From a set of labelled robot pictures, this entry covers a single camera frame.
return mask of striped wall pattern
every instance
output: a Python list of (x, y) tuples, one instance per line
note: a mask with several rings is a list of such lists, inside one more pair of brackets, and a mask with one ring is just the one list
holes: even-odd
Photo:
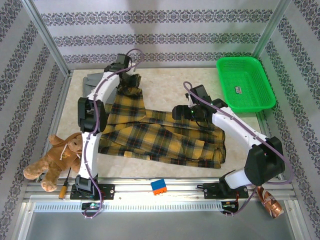
[(291, 2), (260, 56), (277, 99), (263, 114), (293, 165), (293, 185), (311, 239), (320, 239), (318, 9), (315, 0)]
[(19, 0), (0, 0), (0, 240), (11, 239), (27, 181), (42, 156), (63, 73)]
[(72, 2), (77, 7), (34, 3), (69, 68), (94, 69), (132, 48), (150, 56), (142, 68), (183, 67), (180, 58), (188, 67), (212, 67), (217, 58), (208, 54), (251, 53), (279, 0)]

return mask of green plastic basket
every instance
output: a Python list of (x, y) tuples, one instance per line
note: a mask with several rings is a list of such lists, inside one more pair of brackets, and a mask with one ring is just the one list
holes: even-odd
[(254, 57), (222, 57), (216, 68), (225, 102), (235, 113), (256, 113), (276, 104), (265, 71)]

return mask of gray cloth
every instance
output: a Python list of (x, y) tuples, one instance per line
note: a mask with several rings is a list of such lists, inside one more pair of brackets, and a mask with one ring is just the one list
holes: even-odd
[[(88, 96), (98, 85), (102, 76), (104, 75), (103, 72), (100, 73), (92, 73), (88, 74), (87, 77), (83, 78), (82, 81), (82, 95), (84, 97)], [(114, 89), (110, 94), (109, 98), (106, 100), (106, 104), (113, 104), (116, 99), (117, 89)]]

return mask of teddy bear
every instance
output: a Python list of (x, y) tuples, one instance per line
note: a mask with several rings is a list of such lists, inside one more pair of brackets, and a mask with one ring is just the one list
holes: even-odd
[(72, 134), (66, 140), (56, 135), (50, 135), (48, 139), (52, 148), (40, 160), (27, 166), (23, 175), (26, 179), (34, 180), (47, 170), (41, 186), (46, 192), (52, 192), (57, 189), (57, 180), (62, 171), (71, 168), (74, 172), (79, 172), (83, 142), (80, 132)]

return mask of screwdriver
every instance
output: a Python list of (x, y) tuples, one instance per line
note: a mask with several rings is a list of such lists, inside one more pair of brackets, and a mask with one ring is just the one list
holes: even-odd
[(62, 186), (62, 188), (60, 190), (60, 193), (59, 193), (59, 199), (61, 199), (61, 200), (65, 200), (65, 195), (66, 195), (66, 192), (67, 192), (68, 178), (69, 178), (70, 171), (71, 171), (71, 167), (69, 169), (68, 175), (66, 176), (64, 184), (63, 184), (63, 186)]

